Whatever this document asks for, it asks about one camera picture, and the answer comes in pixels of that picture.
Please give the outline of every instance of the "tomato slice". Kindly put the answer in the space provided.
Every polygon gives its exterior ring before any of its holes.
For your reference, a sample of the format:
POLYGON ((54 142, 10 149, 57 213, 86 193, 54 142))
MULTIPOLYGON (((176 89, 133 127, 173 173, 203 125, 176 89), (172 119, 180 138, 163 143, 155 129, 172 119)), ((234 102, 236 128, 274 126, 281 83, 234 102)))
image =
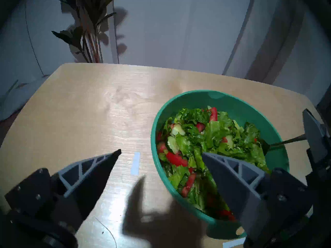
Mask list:
POLYGON ((235 221, 235 220, 236 220, 236 218, 235 218, 232 214, 230 214, 230 215, 228 216, 228 219, 229 219, 230 221, 235 221))
POLYGON ((186 187, 184 187, 182 189, 182 197, 187 197, 188 192, 189 192, 189 190, 186 187))
POLYGON ((158 153, 164 153, 164 150, 167 149, 164 142, 158 144, 158 153))
POLYGON ((171 152, 168 152, 168 153, 166 154, 166 157, 167 157, 167 159, 169 160, 169 162, 170 162, 171 164, 174 164, 174 165, 176 165, 176 166, 180 166, 180 165, 182 165, 182 166, 186 167, 187 164, 188 164, 187 160, 186 160, 186 159, 183 159, 183 158, 182 158, 180 155, 178 155, 178 154, 173 154, 173 153, 171 153, 171 152))
POLYGON ((161 141, 162 140, 162 132, 159 131, 158 134, 156 135, 156 141, 161 141))
POLYGON ((209 119, 209 122, 211 122, 211 121, 217 121, 217 109, 216 109, 216 107, 212 107, 211 109, 210 109, 210 111, 211 111, 211 115, 210 115, 210 119, 209 119))
POLYGON ((188 177, 188 180, 186 182, 186 187, 191 189, 191 187, 193 186, 193 183, 195 181, 195 178, 196 178, 196 174, 195 173, 192 173, 189 177, 188 177))
POLYGON ((220 215, 221 216, 229 216, 229 215, 232 215, 230 211, 227 211, 227 210, 221 210, 220 211, 220 215))
POLYGON ((205 129, 205 125, 203 123, 197 123, 196 127, 198 128, 199 132, 202 132, 205 129))

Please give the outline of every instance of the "cable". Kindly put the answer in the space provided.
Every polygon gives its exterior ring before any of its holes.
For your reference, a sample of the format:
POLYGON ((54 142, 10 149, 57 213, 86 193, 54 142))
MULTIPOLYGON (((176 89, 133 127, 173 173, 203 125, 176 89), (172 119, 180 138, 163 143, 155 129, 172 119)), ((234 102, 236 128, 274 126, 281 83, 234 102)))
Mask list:
MULTIPOLYGON (((112 235, 112 233, 110 232, 110 230, 105 226, 105 225, 103 225, 102 223, 101 223, 101 221, 99 221, 99 223, 102 225, 102 226, 104 226, 108 231, 109 231, 109 233, 112 235)), ((115 241, 115 246, 116 246, 116 248, 117 248, 117 243, 116 243, 116 240, 115 240, 115 237, 112 235, 112 237, 113 237, 113 239, 114 239, 114 241, 115 241)))
MULTIPOLYGON (((25 16, 25 24, 27 25, 27 0, 24 1, 24 16, 25 16)), ((34 53, 34 57, 36 58, 37 60, 37 64, 39 66, 39 69, 40 69, 40 72, 41 74, 43 75, 43 77, 45 77, 43 71, 41 70, 41 67, 39 65, 39 62, 38 62, 38 59, 37 59, 37 56, 36 56, 36 53, 34 52, 34 49, 33 49, 33 46, 32 46, 32 42, 31 42, 31 38, 30 38, 30 34, 29 34, 29 29, 27 28, 27 35, 29 36, 29 40, 30 40, 30 44, 31 44, 31 48, 32 48, 32 51, 34 53)))

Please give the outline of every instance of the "white wall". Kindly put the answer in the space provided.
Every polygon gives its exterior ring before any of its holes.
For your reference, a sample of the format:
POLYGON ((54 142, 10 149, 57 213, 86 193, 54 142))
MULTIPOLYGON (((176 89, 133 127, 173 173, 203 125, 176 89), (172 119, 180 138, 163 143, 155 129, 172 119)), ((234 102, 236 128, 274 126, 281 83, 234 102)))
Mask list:
POLYGON ((114 0, 127 10, 116 28, 120 64, 221 74, 250 0, 114 0))
POLYGON ((278 1, 254 0, 242 38, 225 75, 245 78, 269 30, 278 1))
POLYGON ((273 85, 306 95, 316 106, 331 83, 331 45, 308 10, 294 48, 273 85))

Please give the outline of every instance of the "cucumber slice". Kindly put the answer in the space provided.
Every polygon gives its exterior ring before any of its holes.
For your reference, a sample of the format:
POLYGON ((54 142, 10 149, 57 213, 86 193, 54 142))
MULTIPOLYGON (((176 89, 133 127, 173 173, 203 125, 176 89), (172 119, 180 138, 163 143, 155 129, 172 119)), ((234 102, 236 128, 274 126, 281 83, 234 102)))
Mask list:
POLYGON ((176 154, 179 150, 176 139, 172 136, 168 137, 168 146, 173 151, 174 154, 176 154))

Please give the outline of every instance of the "lettuce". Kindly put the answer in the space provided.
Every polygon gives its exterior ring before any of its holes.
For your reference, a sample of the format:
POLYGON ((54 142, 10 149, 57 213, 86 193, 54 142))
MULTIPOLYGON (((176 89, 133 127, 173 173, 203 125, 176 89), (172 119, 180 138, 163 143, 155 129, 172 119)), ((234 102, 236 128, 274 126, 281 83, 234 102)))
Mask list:
POLYGON ((211 121, 207 124, 204 133, 207 148, 218 146, 220 140, 230 134, 230 129, 225 125, 224 121, 211 121))
POLYGON ((210 112, 202 111, 202 109, 187 109, 184 108, 178 112, 176 119, 179 123, 183 122, 193 122, 197 124, 198 122, 207 124, 209 122, 210 112))
POLYGON ((170 181, 171 185, 177 189, 178 185, 180 184, 180 181, 184 177, 184 175, 190 175, 190 171, 187 167, 183 167, 182 165, 175 167, 174 173, 168 177, 168 180, 170 181))
POLYGON ((197 168, 197 163, 194 160, 194 156, 191 156, 188 160, 188 167, 197 168))
POLYGON ((164 162, 169 162, 167 157, 165 156, 165 153, 159 153, 159 159, 164 162))
POLYGON ((177 135, 176 143, 183 155, 186 155, 187 157, 191 157, 193 155, 193 147, 187 136, 177 135))
POLYGON ((194 147, 194 157, 197 163, 197 167, 201 170, 205 169, 205 163, 202 160, 201 150, 198 146, 194 147))

